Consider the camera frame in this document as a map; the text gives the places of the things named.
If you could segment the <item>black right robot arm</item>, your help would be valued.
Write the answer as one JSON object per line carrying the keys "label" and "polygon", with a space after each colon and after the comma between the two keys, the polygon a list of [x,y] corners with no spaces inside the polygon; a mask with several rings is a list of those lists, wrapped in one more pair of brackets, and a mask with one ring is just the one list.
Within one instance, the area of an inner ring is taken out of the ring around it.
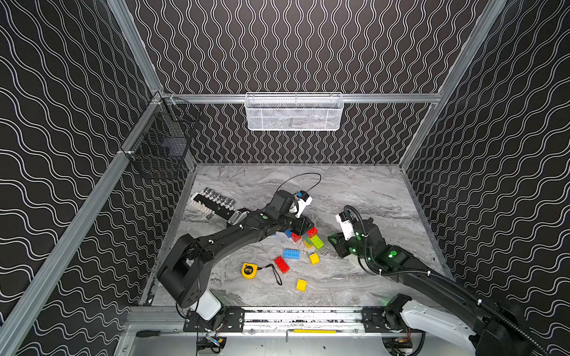
{"label": "black right robot arm", "polygon": [[363,219],[353,206],[344,206],[335,218],[341,232],[328,240],[341,258],[353,255],[366,273],[402,283],[442,307],[440,311],[423,307],[398,294],[383,308],[384,328],[417,329],[473,355],[547,355],[531,335],[520,305],[484,298],[401,246],[386,243],[373,219]]}

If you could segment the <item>red square lego brick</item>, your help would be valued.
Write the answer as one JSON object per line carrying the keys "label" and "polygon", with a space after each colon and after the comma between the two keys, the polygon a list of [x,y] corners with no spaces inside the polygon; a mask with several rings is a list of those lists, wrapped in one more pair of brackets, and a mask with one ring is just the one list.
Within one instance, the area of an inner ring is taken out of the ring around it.
{"label": "red square lego brick", "polygon": [[292,233],[291,238],[292,238],[292,240],[293,240],[295,243],[298,243],[300,240],[302,240],[302,236],[299,236],[299,235],[297,235],[297,234],[295,234],[295,233]]}

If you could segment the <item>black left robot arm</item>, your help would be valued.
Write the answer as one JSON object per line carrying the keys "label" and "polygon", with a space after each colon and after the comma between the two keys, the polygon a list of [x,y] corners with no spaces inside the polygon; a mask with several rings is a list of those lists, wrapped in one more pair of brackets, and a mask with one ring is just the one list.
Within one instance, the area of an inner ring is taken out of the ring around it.
{"label": "black left robot arm", "polygon": [[174,244],[157,279],[182,308],[195,304],[206,292],[212,268],[223,258],[249,244],[260,242],[277,232],[303,235],[315,227],[303,215],[313,198],[306,191],[291,194],[278,190],[263,208],[234,209],[212,189],[193,194],[191,201],[208,214],[227,221],[224,230],[203,237],[185,234]]}

